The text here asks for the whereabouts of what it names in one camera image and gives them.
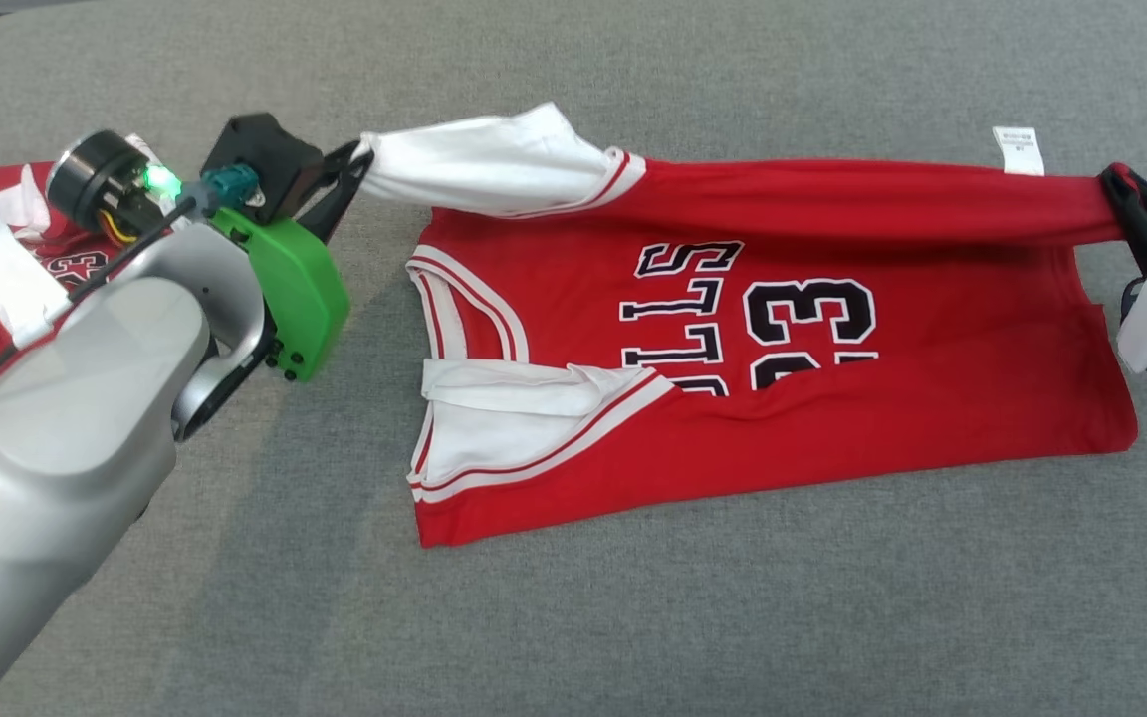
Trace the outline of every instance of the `red and white striped trim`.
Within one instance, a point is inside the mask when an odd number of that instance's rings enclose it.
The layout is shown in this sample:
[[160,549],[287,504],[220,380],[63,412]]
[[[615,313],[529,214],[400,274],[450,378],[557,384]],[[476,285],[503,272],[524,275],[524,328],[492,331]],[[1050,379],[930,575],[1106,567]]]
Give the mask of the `red and white striped trim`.
[[506,468],[465,467],[452,473],[447,478],[437,481],[436,484],[429,484],[427,467],[422,465],[423,460],[419,460],[419,468],[424,469],[419,469],[411,476],[414,500],[429,504],[442,502],[476,486],[515,484],[515,482],[540,476],[560,463],[564,463],[565,460],[591,449],[601,437],[609,435],[615,428],[649,407],[673,388],[672,382],[664,380],[651,368],[641,371],[640,375],[634,377],[630,384],[609,396],[596,412],[579,421],[568,441],[547,452],[543,458],[522,466]]
[[501,219],[529,219],[533,217],[582,212],[584,209],[602,208],[602,205],[618,200],[619,196],[631,190],[631,187],[646,176],[646,159],[643,157],[632,155],[630,151],[623,151],[617,147],[606,150],[604,155],[610,162],[609,171],[587,193],[585,198],[572,201],[569,204],[555,205],[555,208],[539,209],[537,212],[500,212],[491,213],[490,216]]
[[423,295],[423,310],[428,318],[429,338],[434,351],[440,341],[444,359],[465,359],[463,318],[454,305],[450,289],[458,290],[469,304],[490,317],[498,329],[504,361],[529,363],[529,340],[515,310],[502,296],[490,289],[469,268],[434,246],[420,244],[405,266]]

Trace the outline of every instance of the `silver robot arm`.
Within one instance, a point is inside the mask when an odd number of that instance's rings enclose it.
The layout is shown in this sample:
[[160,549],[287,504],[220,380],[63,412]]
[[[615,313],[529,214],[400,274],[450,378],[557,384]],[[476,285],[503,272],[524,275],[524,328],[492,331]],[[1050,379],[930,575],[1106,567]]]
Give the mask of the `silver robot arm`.
[[0,377],[0,677],[174,467],[172,405],[209,340],[188,289],[135,278]]

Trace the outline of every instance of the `jersey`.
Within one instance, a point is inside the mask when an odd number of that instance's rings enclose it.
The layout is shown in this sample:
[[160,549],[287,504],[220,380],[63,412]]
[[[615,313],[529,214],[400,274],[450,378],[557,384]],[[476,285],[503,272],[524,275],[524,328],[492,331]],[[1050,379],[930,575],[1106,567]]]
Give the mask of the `jersey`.
[[585,200],[420,236],[424,546],[1133,443],[1075,264],[1121,239],[1095,178],[608,157]]
[[[117,255],[118,246],[104,235],[86,232],[46,205],[40,187],[49,163],[0,167],[0,215],[15,236],[67,290],[86,281]],[[0,352],[11,336],[0,321]]]

